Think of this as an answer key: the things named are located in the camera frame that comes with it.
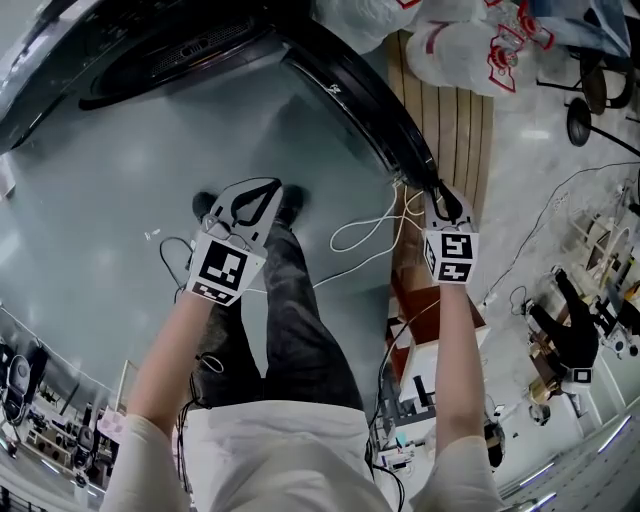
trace person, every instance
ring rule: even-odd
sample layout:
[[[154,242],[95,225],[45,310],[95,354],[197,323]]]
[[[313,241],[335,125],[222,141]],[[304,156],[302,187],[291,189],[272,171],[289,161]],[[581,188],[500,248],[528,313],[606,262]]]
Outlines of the person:
[[[214,201],[196,196],[199,220]],[[182,293],[138,372],[103,512],[189,510],[170,440],[190,379],[198,400],[187,415],[184,460],[197,510],[391,510],[365,463],[360,393],[320,319],[290,229],[302,204],[300,189],[285,187],[265,244],[266,376],[253,361],[240,301],[225,308]],[[440,293],[437,459],[414,509],[494,512],[502,503],[483,435],[469,300],[461,285],[442,285]]]
[[[600,342],[589,306],[580,299],[564,270],[557,268],[554,273],[558,288],[567,302],[571,325],[557,322],[533,301],[527,304],[527,309],[553,341],[558,356],[551,354],[547,359],[552,369],[564,377],[569,369],[591,368],[598,355]]]

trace plastic bag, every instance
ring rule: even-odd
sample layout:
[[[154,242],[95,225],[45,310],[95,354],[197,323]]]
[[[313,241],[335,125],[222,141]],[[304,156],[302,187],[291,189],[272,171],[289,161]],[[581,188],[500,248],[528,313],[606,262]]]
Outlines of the plastic bag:
[[[422,3],[423,0],[316,0],[313,17],[362,54],[411,23]]]
[[[515,50],[482,21],[427,23],[407,43],[407,63],[421,80],[485,96],[516,92],[535,80],[532,47]]]

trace gray jeans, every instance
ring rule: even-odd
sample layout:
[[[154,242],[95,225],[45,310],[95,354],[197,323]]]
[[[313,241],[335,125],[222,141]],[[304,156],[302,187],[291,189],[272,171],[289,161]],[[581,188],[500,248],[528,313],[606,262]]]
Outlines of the gray jeans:
[[[241,300],[216,306],[199,354],[224,365],[215,373],[200,362],[193,383],[203,407],[292,400],[362,410],[362,399],[340,346],[322,324],[304,255],[289,229],[275,222],[265,244],[267,361],[264,379],[256,368],[242,325]]]

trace washing machine door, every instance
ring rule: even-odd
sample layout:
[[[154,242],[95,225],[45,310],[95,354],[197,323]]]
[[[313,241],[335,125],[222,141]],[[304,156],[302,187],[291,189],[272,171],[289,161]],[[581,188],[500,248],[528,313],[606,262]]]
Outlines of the washing machine door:
[[[0,154],[62,119],[203,70],[289,48],[284,64],[393,177],[435,188],[436,166],[376,72],[288,0],[50,0],[0,61]]]
[[[24,143],[54,110],[66,119],[233,60],[273,31],[256,16],[262,6],[49,0],[0,60],[0,154]]]
[[[409,113],[387,84],[340,38],[310,18],[272,21],[290,47],[283,63],[332,112],[358,148],[393,178],[435,190],[437,166]]]

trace white cable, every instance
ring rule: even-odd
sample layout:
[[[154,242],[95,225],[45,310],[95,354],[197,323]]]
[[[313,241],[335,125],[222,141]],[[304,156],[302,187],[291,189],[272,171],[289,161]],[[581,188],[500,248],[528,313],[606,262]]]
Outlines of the white cable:
[[[384,212],[384,214],[381,217],[377,217],[375,219],[370,219],[370,220],[360,220],[360,221],[354,221],[354,222],[349,222],[348,224],[345,224],[344,226],[339,227],[338,229],[336,229],[333,232],[333,235],[331,235],[331,239],[329,240],[329,248],[336,253],[343,253],[343,252],[349,252],[352,251],[353,249],[355,249],[356,247],[362,245],[364,242],[366,242],[369,238],[371,238],[373,236],[373,234],[378,230],[378,228],[380,227],[380,225],[388,219],[401,219],[400,220],[400,225],[398,226],[398,233],[396,234],[396,238],[393,241],[393,245],[391,245],[391,247],[389,247],[389,249],[385,249],[384,251],[381,251],[379,253],[374,254],[373,256],[368,257],[366,260],[362,261],[361,263],[359,263],[358,265],[356,265],[355,267],[350,268],[349,270],[345,270],[344,272],[339,272],[333,276],[329,276],[325,279],[322,279],[321,281],[317,282],[315,285],[313,285],[313,288],[317,288],[318,286],[322,286],[323,284],[328,283],[329,281],[333,281],[334,279],[338,279],[339,277],[343,277],[346,276],[347,274],[350,274],[351,272],[355,272],[356,270],[361,269],[362,267],[364,267],[367,263],[369,263],[370,261],[383,256],[385,254],[390,253],[391,251],[393,251],[396,246],[398,245],[398,242],[400,241],[400,236],[402,234],[402,228],[404,227],[404,221],[408,221],[409,223],[411,223],[418,231],[422,232],[422,228],[413,220],[410,219],[409,217],[407,217],[407,213],[411,214],[411,215],[421,215],[421,213],[413,213],[409,210],[409,205],[411,204],[411,202],[416,199],[417,197],[420,197],[420,195],[423,192],[418,192],[417,194],[415,194],[413,197],[411,197],[409,200],[407,200],[407,189],[405,187],[404,190],[404,210],[402,212],[402,215],[390,215],[390,213],[393,211],[394,207],[396,206],[396,203],[398,201],[398,187],[400,186],[400,183],[394,183],[393,184],[393,202],[391,203],[391,206],[389,206],[389,208],[387,208],[387,211]],[[339,249],[337,247],[334,246],[334,240],[336,238],[336,236],[341,233],[343,230],[353,227],[353,226],[364,226],[367,224],[374,224],[375,226],[373,226],[373,228],[371,228],[371,230],[358,242],[356,242],[355,244],[349,246],[349,247],[345,247],[343,249]],[[248,292],[257,292],[257,293],[263,293],[266,294],[267,292],[264,290],[258,290],[257,288],[247,288],[245,291]]]
[[[389,218],[389,214],[393,211],[393,208],[395,207],[397,201],[398,201],[398,187],[397,187],[397,185],[394,185],[393,186],[393,202],[391,203],[391,206],[389,206],[387,211],[384,212],[384,215],[382,217],[379,217],[377,219],[371,219],[371,220],[350,222],[349,224],[345,224],[344,226],[336,229],[333,232],[333,235],[331,235],[331,239],[329,240],[329,248],[333,252],[348,252],[348,251],[351,251],[352,249],[355,249],[359,245],[362,245],[369,238],[371,238],[371,236],[377,231],[377,229],[380,227],[380,224],[382,224],[387,218]],[[373,228],[371,228],[371,231],[369,231],[369,233],[367,233],[364,236],[364,238],[362,238],[359,242],[357,242],[354,245],[351,245],[349,247],[345,247],[344,249],[337,249],[336,247],[334,247],[333,240],[335,239],[336,236],[338,236],[338,233],[342,232],[343,229],[347,229],[347,228],[350,228],[352,226],[363,226],[365,224],[372,224],[374,222],[376,223],[376,225],[373,226]]]

